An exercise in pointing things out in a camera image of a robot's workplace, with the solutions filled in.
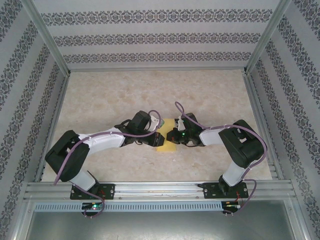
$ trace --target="striped wallpaper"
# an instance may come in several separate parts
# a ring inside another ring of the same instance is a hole
[[[282,171],[320,239],[320,0],[293,0],[251,77]]]
[[[279,0],[34,2],[76,70],[245,67]]]
[[[65,76],[19,0],[0,0],[0,239],[32,182]]]

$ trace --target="black mounting plate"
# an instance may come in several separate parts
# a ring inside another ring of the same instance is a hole
[[[95,195],[99,196],[104,200],[113,200],[115,196],[115,184],[111,183],[100,183],[98,191]],[[80,191],[75,186],[72,186],[70,193],[71,200],[96,200],[97,198],[92,197],[84,192]]]
[[[227,196],[219,189],[218,182],[205,182],[203,184],[198,184],[198,187],[203,188],[203,195],[205,199],[236,199],[239,196],[243,199],[249,197],[247,184],[245,182],[240,182],[236,186],[231,187]]]

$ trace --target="yellow sponge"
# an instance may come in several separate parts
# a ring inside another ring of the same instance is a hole
[[[175,152],[177,150],[176,145],[170,141],[167,141],[167,133],[170,132],[175,127],[175,120],[170,118],[165,118],[164,124],[157,132],[161,133],[164,136],[164,143],[162,146],[156,148],[157,152]]]

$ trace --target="beige tabletop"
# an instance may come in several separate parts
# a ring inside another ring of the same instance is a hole
[[[105,131],[139,110],[155,109],[162,118],[177,118],[175,101],[205,126],[244,119],[258,130],[240,70],[74,72],[52,144],[67,130]],[[208,181],[218,180],[230,162],[223,145],[177,145],[175,152],[157,152],[145,144],[131,144],[87,157],[83,169],[99,181]],[[42,181],[52,182],[55,177],[46,165]],[[272,179],[267,160],[247,177]]]

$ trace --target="purple cable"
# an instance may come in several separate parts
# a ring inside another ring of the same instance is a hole
[[[247,170],[245,170],[245,172],[242,174],[241,176],[241,179],[244,180],[244,181],[253,181],[254,182],[254,187],[253,187],[253,190],[251,192],[251,194],[249,195],[249,197],[247,198],[247,200],[245,201],[245,203],[243,204],[243,206],[240,208],[240,210],[238,210],[237,212],[240,212],[246,205],[247,203],[249,202],[249,200],[251,199],[251,197],[253,196],[256,188],[257,188],[257,181],[254,180],[254,179],[244,179],[244,177],[247,175],[247,173],[250,171],[250,169],[256,165],[258,165],[259,163],[261,163],[267,156],[267,145],[265,143],[265,141],[258,135],[256,134],[254,131],[246,128],[246,127],[243,127],[243,126],[238,126],[238,125],[233,125],[233,124],[226,124],[226,125],[223,125],[223,126],[214,126],[214,127],[208,127],[208,126],[204,126],[196,121],[194,121],[193,119],[191,119],[189,116],[187,116],[185,114],[185,109],[184,107],[182,106],[182,104],[178,101],[176,101],[175,103],[175,106],[176,108],[180,111],[180,113],[186,117],[187,119],[189,119],[191,122],[193,122],[194,124],[198,125],[199,127],[203,128],[203,129],[210,129],[210,130],[215,130],[215,129],[226,129],[226,128],[237,128],[237,129],[242,129],[250,134],[252,134],[253,136],[255,136],[262,144],[263,146],[263,155],[262,157],[260,158],[259,161],[257,161],[256,163],[252,164],[249,166],[249,168]]]
[[[71,182],[71,183],[72,183],[77,189],[79,189],[81,192],[84,192],[85,194],[88,194],[88,195],[90,195],[90,196],[92,196],[92,197],[94,197],[94,198],[97,198],[97,199],[99,199],[99,200],[101,201],[101,203],[102,203],[102,208],[101,208],[101,210],[100,210],[99,212],[97,212],[95,215],[90,216],[90,218],[93,219],[93,218],[95,218],[95,217],[98,217],[100,214],[102,214],[102,212],[104,211],[105,206],[106,206],[105,200],[103,200],[101,197],[99,197],[99,196],[97,196],[97,195],[94,195],[94,194],[92,194],[92,193],[84,190],[82,187],[79,187],[78,185],[74,184],[73,182]],[[86,212],[87,212],[87,209],[85,209],[85,210],[84,210],[84,213],[83,213],[83,215],[84,215],[85,218],[88,217],[88,215],[86,215]]]
[[[83,143],[84,141],[86,141],[86,140],[88,140],[88,139],[90,139],[90,138],[97,137],[97,136],[109,135],[109,134],[123,135],[123,136],[133,137],[133,138],[144,138],[144,137],[148,137],[148,136],[154,134],[154,133],[160,128],[160,126],[161,126],[161,116],[160,116],[160,113],[159,113],[158,111],[156,111],[156,110],[151,110],[151,111],[149,111],[148,114],[150,115],[150,113],[152,113],[152,112],[153,112],[153,113],[156,113],[156,114],[158,115],[159,123],[158,123],[158,125],[156,126],[155,130],[153,130],[152,132],[150,132],[150,133],[148,133],[148,134],[144,134],[144,135],[133,135],[133,134],[123,133],[123,132],[105,131],[105,132],[99,132],[99,133],[93,134],[93,135],[91,135],[91,136],[85,137],[84,139],[78,141],[78,142],[70,149],[70,151],[69,151],[68,154],[66,155],[66,157],[65,157],[65,159],[64,159],[64,161],[63,161],[63,163],[62,163],[62,165],[61,165],[61,167],[60,167],[60,169],[59,169],[59,172],[58,172],[58,174],[56,175],[56,178],[55,178],[55,180],[54,180],[53,185],[56,185],[57,182],[59,181],[60,176],[61,176],[61,173],[63,172],[63,170],[64,170],[64,168],[65,168],[65,166],[66,166],[66,164],[67,164],[67,162],[68,162],[68,160],[69,160],[69,158],[70,158],[70,155],[75,151],[76,147],[78,147],[78,146],[79,146],[81,143]],[[99,199],[99,200],[101,201],[101,203],[102,203],[102,209],[101,209],[97,214],[95,214],[95,215],[93,215],[93,216],[90,216],[90,218],[93,219],[93,218],[99,216],[100,214],[102,214],[102,212],[103,212],[104,209],[105,209],[105,200],[103,200],[101,197],[99,197],[99,196],[97,196],[97,195],[94,195],[94,194],[92,194],[92,193],[84,190],[83,188],[81,188],[80,186],[78,186],[78,185],[76,185],[76,184],[74,184],[74,183],[72,183],[72,184],[73,184],[77,189],[79,189],[80,191],[82,191],[83,193],[88,194],[88,195],[90,195],[90,196],[92,196],[92,197],[94,197],[94,198],[97,198],[97,199]],[[85,218],[87,217],[86,212],[87,212],[87,210],[84,210],[84,213],[83,213],[83,214],[84,214],[84,217],[85,217]]]
[[[59,172],[58,174],[56,175],[55,177],[55,180],[53,182],[53,185],[56,185],[60,179],[60,176],[61,176],[61,173],[63,172],[69,158],[70,158],[70,155],[75,151],[75,149],[80,145],[82,144],[84,141],[88,140],[88,139],[91,139],[91,138],[94,138],[94,137],[97,137],[97,136],[101,136],[101,135],[110,135],[110,134],[116,134],[116,135],[122,135],[122,136],[126,136],[126,137],[133,137],[133,138],[144,138],[144,137],[148,137],[152,134],[154,134],[158,128],[160,128],[160,125],[161,125],[161,116],[160,116],[160,113],[157,112],[156,110],[151,110],[149,111],[149,114],[150,113],[156,113],[158,115],[158,119],[159,119],[159,123],[158,125],[156,126],[155,130],[153,130],[152,132],[149,132],[147,134],[143,134],[143,135],[133,135],[133,134],[129,134],[129,133],[123,133],[123,132],[115,132],[115,131],[104,131],[104,132],[98,132],[96,134],[93,134],[91,136],[87,136],[85,137],[84,139],[81,139],[80,141],[78,141],[71,149],[70,151],[68,152],[68,154],[66,155],[60,169],[59,169]]]
[[[241,210],[245,208],[245,206],[248,204],[249,200],[252,198],[252,196],[254,195],[254,192],[255,192],[255,190],[257,188],[257,181],[256,180],[254,180],[254,179],[244,179],[244,181],[252,181],[252,182],[254,182],[254,187],[252,189],[252,192],[250,193],[250,195],[246,199],[245,203],[242,205],[242,207],[238,211],[236,211],[236,213],[241,212]]]
[[[252,165],[249,166],[249,168],[243,173],[243,175],[241,176],[242,179],[244,179],[244,177],[247,175],[247,173],[250,171],[250,169],[256,165],[258,165],[259,163],[261,163],[267,156],[267,145],[265,143],[265,141],[258,135],[256,134],[254,131],[244,127],[244,126],[238,126],[238,125],[233,125],[233,124],[226,124],[223,126],[213,126],[213,127],[208,127],[208,126],[203,126],[202,124],[196,122],[195,120],[191,119],[189,116],[187,116],[185,114],[185,109],[184,107],[181,105],[180,102],[176,101],[175,103],[176,108],[180,111],[180,113],[186,117],[187,119],[189,119],[191,122],[193,122],[194,124],[198,125],[199,127],[203,128],[203,129],[210,129],[210,130],[215,130],[215,129],[226,129],[226,128],[237,128],[237,129],[242,129],[250,134],[252,134],[253,136],[255,136],[262,144],[263,146],[263,155],[260,158],[259,161],[257,161],[256,163],[253,163]]]

